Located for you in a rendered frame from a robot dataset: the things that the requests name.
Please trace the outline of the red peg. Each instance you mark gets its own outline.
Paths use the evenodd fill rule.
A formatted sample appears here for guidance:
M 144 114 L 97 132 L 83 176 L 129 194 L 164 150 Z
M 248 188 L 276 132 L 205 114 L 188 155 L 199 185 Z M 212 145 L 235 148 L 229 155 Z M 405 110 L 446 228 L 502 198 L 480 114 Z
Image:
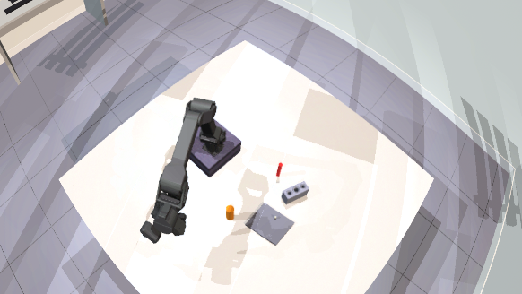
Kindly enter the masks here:
M 282 164 L 282 163 L 279 163 L 279 166 L 278 166 L 278 169 L 277 169 L 277 173 L 276 173 L 276 176 L 277 176 L 277 177 L 279 177 L 280 174 L 281 174 L 282 166 L 283 166 L 283 164 Z

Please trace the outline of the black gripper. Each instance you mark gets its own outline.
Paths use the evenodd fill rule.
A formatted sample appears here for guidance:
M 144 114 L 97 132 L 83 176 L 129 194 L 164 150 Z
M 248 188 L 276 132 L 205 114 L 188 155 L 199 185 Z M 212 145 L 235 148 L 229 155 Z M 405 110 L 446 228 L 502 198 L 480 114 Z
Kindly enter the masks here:
M 153 218 L 156 217 L 159 208 L 161 208 L 161 203 L 156 201 L 151 212 Z M 159 232 L 149 221 L 146 221 L 139 231 L 141 234 L 143 234 L 143 237 L 150 239 L 153 244 L 157 244 L 161 238 L 161 232 Z

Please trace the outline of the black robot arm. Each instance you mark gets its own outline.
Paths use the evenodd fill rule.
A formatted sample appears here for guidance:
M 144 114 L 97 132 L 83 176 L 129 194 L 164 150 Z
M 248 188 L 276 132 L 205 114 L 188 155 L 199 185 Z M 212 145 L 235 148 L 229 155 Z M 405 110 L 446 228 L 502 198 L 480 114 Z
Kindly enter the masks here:
M 204 150 L 214 157 L 224 148 L 226 130 L 216 126 L 214 116 L 216 102 L 209 99 L 194 97 L 185 107 L 183 125 L 174 149 L 170 163 L 161 173 L 156 201 L 161 203 L 153 221 L 153 226 L 161 233 L 174 236 L 184 236 L 186 231 L 185 213 L 180 212 L 186 205 L 188 196 L 187 163 L 196 138 L 198 128 L 200 142 Z M 161 191 L 167 195 L 161 194 Z

